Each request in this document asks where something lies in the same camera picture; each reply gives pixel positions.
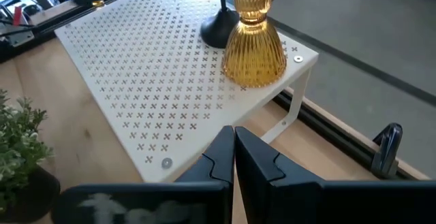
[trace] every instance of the potted plant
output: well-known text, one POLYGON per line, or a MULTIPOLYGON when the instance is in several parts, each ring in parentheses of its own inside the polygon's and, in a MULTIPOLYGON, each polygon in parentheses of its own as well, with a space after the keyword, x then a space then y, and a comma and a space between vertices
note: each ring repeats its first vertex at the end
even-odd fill
POLYGON ((5 105, 0 89, 0 223, 28 223, 42 218, 59 195, 59 181, 38 163, 52 149, 38 138, 46 111, 32 109, 29 99, 20 108, 5 105))

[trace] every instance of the perforated metal surface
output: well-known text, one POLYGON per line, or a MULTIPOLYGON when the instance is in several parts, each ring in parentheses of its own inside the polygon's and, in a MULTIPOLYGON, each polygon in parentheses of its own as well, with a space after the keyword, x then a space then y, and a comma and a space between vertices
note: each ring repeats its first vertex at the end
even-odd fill
POLYGON ((280 81, 262 89, 231 83, 223 50, 199 36, 217 8, 215 0, 118 0, 56 30, 145 181, 173 180, 224 125, 247 118, 316 60, 280 35, 289 56, 280 81))

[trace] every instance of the wooden desk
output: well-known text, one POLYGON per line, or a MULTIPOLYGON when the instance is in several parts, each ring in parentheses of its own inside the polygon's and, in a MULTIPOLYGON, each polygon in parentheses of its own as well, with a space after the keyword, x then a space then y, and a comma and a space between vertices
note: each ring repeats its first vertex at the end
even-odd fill
MULTIPOLYGON (((59 179, 62 189, 82 183, 142 182, 58 39, 0 64, 0 88, 12 99, 30 97, 33 106, 48 111, 40 135, 54 148, 55 157, 43 167, 59 179)), ((285 114, 270 102, 243 125, 262 135, 285 114)), ((325 179, 376 179, 300 121, 271 145, 325 179)), ((234 223, 246 223, 235 180, 234 223)), ((45 217, 37 223, 51 222, 45 217)))

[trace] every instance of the amber glass vase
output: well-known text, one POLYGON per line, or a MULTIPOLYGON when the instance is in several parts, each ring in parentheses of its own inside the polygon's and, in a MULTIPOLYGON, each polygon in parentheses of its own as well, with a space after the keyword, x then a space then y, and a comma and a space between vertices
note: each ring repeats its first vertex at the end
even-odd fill
POLYGON ((222 68, 227 77, 241 86, 266 86, 285 71, 279 36, 266 21, 271 1, 234 0, 240 20, 225 47, 222 68))

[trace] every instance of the black lamp base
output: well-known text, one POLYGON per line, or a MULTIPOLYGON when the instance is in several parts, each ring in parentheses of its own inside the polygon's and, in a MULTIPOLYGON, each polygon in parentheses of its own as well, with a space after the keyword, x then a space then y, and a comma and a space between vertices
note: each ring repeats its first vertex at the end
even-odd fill
POLYGON ((206 44, 215 48, 225 48, 230 33, 239 21, 239 15, 228 8, 207 18, 200 28, 200 35, 206 44))

